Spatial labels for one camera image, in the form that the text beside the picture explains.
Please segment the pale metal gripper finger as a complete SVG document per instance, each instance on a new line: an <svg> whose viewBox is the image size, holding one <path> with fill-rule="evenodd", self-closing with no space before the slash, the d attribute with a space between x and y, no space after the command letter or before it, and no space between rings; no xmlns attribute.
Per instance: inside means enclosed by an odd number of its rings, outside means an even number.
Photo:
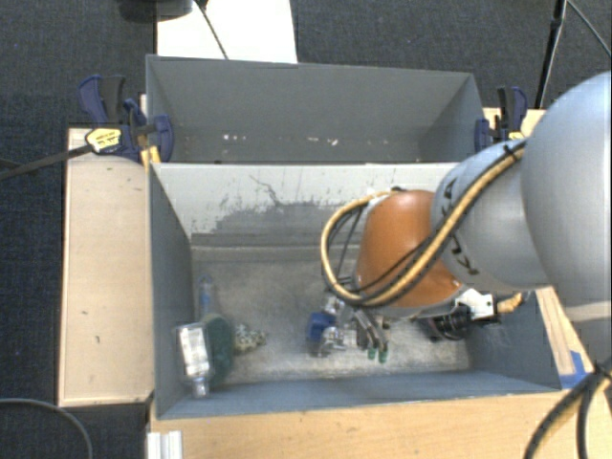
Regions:
<svg viewBox="0 0 612 459"><path fill-rule="evenodd" d="M343 325L342 315L345 309L343 300L336 296L328 296L323 305L323 314L325 315L325 327L341 328Z"/></svg>
<svg viewBox="0 0 612 459"><path fill-rule="evenodd" d="M326 328L311 345L311 354L315 357L330 357L346 350L344 333L338 328Z"/></svg>

